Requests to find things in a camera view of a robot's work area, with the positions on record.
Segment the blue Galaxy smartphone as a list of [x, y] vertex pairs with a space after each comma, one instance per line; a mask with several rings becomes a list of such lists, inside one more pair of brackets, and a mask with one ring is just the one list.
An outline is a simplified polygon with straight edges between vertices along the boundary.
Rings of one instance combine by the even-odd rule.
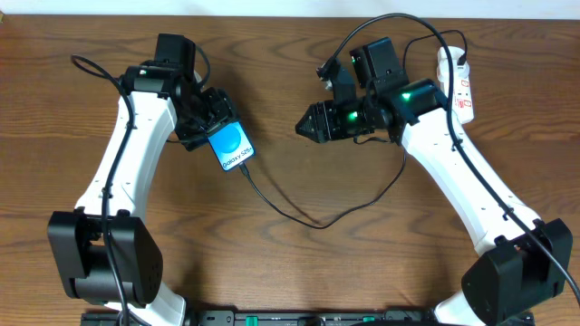
[[239, 121], [227, 124], [208, 138], [224, 171], [229, 171], [255, 155], [255, 149]]

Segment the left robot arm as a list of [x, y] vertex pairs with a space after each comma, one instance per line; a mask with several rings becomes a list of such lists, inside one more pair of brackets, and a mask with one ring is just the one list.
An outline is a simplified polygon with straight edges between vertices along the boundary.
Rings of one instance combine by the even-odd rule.
[[171, 133], [186, 150], [209, 144], [225, 171], [254, 153], [222, 88], [202, 88], [181, 64], [107, 72], [119, 111], [101, 163], [72, 211], [53, 212], [47, 235], [65, 294], [117, 311], [116, 324], [188, 325], [187, 300], [163, 281], [162, 253], [146, 227], [147, 201]]

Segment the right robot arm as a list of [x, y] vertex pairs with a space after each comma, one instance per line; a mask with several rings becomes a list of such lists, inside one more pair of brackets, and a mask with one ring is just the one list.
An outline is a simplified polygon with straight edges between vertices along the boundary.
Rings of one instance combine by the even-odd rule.
[[566, 224], [544, 222], [506, 186], [465, 134], [450, 99], [431, 80], [395, 82], [359, 97], [337, 89], [311, 105], [295, 131], [316, 143], [376, 130], [430, 174], [466, 227], [478, 260], [461, 289], [433, 310], [449, 325], [502, 325], [579, 286], [567, 271], [573, 237]]

